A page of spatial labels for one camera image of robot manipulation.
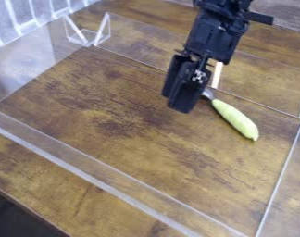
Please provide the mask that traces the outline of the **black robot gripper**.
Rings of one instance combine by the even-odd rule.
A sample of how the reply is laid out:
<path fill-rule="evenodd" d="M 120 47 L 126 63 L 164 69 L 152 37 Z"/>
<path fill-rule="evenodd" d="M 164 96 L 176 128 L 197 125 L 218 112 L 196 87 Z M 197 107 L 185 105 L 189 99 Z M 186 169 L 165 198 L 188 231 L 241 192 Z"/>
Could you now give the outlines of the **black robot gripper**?
<path fill-rule="evenodd" d="M 198 56 L 209 56 L 229 64 L 243 35 L 249 29 L 249 11 L 253 0 L 192 0 L 200 8 L 192 26 L 185 50 Z M 206 61 L 192 61 L 174 55 L 166 74 L 162 95 L 168 106 L 190 113 L 209 84 L 212 72 Z"/>

